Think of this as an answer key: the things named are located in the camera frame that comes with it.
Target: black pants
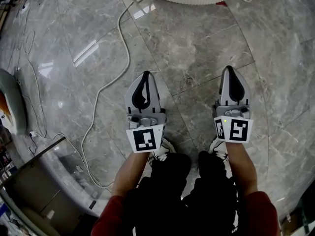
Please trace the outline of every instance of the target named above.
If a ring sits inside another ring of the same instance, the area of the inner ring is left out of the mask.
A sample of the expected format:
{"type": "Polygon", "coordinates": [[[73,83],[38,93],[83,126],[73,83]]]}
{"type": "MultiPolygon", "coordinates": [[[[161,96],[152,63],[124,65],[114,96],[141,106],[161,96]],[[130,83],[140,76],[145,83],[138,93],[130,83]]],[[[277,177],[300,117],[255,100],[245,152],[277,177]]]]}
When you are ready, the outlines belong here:
{"type": "Polygon", "coordinates": [[[181,194],[190,171],[189,157],[170,154],[164,162],[153,161],[151,177],[144,177],[128,197],[128,217],[136,227],[137,236],[231,235],[236,188],[226,177],[223,161],[217,159],[211,162],[219,172],[203,163],[202,167],[210,167],[210,171],[200,168],[201,178],[183,200],[181,194]]]}

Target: leg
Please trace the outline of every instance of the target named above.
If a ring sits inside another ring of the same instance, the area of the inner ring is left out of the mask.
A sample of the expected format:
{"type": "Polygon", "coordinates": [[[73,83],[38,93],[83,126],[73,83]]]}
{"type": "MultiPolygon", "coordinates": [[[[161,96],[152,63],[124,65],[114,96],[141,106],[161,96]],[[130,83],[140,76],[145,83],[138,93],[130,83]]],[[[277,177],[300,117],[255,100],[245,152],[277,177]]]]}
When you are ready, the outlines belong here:
{"type": "Polygon", "coordinates": [[[202,151],[198,159],[200,178],[191,194],[183,199],[193,214],[196,232],[201,235],[230,235],[237,208],[236,186],[226,177],[223,159],[202,151]]]}
{"type": "Polygon", "coordinates": [[[144,177],[129,197],[136,234],[185,235],[188,217],[181,194],[190,171],[190,159],[167,148],[151,158],[151,163],[151,177],[144,177]]]}

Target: person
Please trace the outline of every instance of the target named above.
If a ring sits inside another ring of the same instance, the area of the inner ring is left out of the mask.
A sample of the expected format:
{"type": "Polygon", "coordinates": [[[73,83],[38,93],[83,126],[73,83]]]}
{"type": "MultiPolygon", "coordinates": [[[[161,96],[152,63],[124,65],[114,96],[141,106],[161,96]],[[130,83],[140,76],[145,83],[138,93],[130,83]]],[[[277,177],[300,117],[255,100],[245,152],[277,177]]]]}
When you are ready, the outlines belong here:
{"type": "Polygon", "coordinates": [[[131,153],[91,236],[131,236],[133,228],[137,236],[280,235],[277,211],[267,194],[258,191],[254,164],[242,144],[216,138],[209,151],[200,152],[200,178],[182,199],[190,164],[165,138],[158,152],[131,153]],[[226,176],[227,157],[231,178],[226,176]],[[148,159],[151,177],[139,183],[148,159]]]}

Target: power plug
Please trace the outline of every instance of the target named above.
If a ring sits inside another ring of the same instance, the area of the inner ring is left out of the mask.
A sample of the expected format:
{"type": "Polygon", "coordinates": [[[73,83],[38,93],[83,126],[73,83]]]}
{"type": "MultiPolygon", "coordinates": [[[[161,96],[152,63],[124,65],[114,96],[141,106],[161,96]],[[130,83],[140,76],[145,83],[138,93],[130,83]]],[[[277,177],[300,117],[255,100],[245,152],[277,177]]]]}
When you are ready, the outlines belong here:
{"type": "Polygon", "coordinates": [[[31,132],[30,132],[30,136],[31,136],[31,137],[36,137],[36,136],[37,136],[37,134],[36,134],[36,132],[35,132],[35,131],[31,131],[31,132]]]}

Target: marble floor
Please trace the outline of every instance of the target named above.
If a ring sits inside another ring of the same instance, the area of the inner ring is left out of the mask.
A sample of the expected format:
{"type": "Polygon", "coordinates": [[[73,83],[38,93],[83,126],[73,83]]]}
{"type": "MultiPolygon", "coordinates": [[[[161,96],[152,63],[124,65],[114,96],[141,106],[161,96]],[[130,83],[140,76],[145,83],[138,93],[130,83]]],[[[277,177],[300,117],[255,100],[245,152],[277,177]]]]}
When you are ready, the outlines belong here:
{"type": "MultiPolygon", "coordinates": [[[[29,59],[49,137],[65,133],[79,148],[97,90],[126,65],[117,19],[130,1],[29,0],[23,14],[12,9],[0,40],[0,67],[17,75],[41,118],[29,59]],[[89,55],[78,58],[88,46],[89,55]]],[[[149,70],[167,111],[165,135],[193,161],[183,196],[188,194],[198,177],[198,152],[208,149],[215,137],[211,105],[218,98],[221,72],[232,65],[252,90],[254,126],[246,149],[257,169],[259,189],[268,193],[283,218],[315,179],[315,0],[226,3],[191,6],[144,0],[128,10],[121,27],[130,67],[99,97],[95,125],[85,141],[87,161],[102,184],[113,181],[131,152],[124,94],[149,70]]],[[[26,105],[29,130],[38,130],[26,105]]],[[[13,139],[22,159],[29,160],[32,155],[25,148],[34,149],[29,137],[13,139]]],[[[35,141],[37,151],[52,143],[35,141]]],[[[93,185],[70,144],[62,142],[45,157],[79,200],[87,206],[97,200],[93,210],[100,214],[111,189],[93,185]]],[[[148,166],[144,176],[149,174],[148,166]]]]}

